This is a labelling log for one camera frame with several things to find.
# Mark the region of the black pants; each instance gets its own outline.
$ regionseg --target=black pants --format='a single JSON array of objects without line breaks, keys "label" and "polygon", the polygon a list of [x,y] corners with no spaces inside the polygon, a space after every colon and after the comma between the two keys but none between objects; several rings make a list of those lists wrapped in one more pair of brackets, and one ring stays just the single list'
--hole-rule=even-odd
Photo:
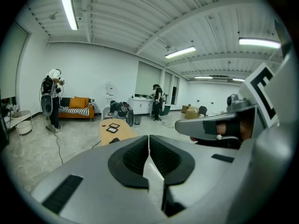
[{"label": "black pants", "polygon": [[155,119],[159,119],[159,114],[161,110],[161,103],[154,103],[154,113],[155,113]]},{"label": "black pants", "polygon": [[59,110],[59,97],[52,98],[52,114],[50,115],[51,124],[55,126],[55,128],[59,128],[58,123],[58,110]]}]

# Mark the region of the trash bin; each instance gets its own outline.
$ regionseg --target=trash bin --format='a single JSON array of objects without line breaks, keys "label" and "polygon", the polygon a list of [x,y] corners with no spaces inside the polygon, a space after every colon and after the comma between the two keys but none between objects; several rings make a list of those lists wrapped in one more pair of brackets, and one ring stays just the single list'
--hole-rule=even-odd
[{"label": "trash bin", "polygon": [[135,116],[135,124],[140,125],[141,123],[141,116]]}]

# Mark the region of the tablet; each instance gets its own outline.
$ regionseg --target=tablet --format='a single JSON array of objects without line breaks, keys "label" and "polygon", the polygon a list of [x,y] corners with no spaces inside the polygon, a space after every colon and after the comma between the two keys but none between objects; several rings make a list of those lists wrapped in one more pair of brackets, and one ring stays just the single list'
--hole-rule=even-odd
[{"label": "tablet", "polygon": [[118,131],[118,129],[115,129],[115,128],[112,128],[112,127],[109,127],[108,129],[106,129],[108,132],[111,132],[111,133],[116,133]]},{"label": "tablet", "polygon": [[109,126],[112,127],[112,128],[116,128],[116,129],[117,129],[120,125],[117,125],[117,124],[115,124],[115,123],[112,123],[112,124],[110,124]]}]

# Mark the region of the sneaker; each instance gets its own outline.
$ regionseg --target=sneaker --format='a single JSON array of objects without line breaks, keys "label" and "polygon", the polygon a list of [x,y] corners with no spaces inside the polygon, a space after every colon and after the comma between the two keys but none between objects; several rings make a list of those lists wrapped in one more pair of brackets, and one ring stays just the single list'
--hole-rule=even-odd
[{"label": "sneaker", "polygon": [[55,128],[56,133],[58,133],[60,130],[62,130],[62,126],[59,126],[59,128]]}]

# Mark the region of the orange pillow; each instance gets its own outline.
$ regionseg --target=orange pillow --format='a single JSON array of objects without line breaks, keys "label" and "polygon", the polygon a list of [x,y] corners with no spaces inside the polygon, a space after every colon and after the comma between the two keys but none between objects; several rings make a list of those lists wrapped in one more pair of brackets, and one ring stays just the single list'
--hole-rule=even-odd
[{"label": "orange pillow", "polygon": [[88,103],[89,103],[89,98],[82,98],[82,97],[77,97],[75,96],[75,99],[84,99],[85,100],[85,108],[88,107]]},{"label": "orange pillow", "polygon": [[69,108],[70,109],[72,109],[72,108],[84,109],[85,108],[85,99],[71,98]]}]

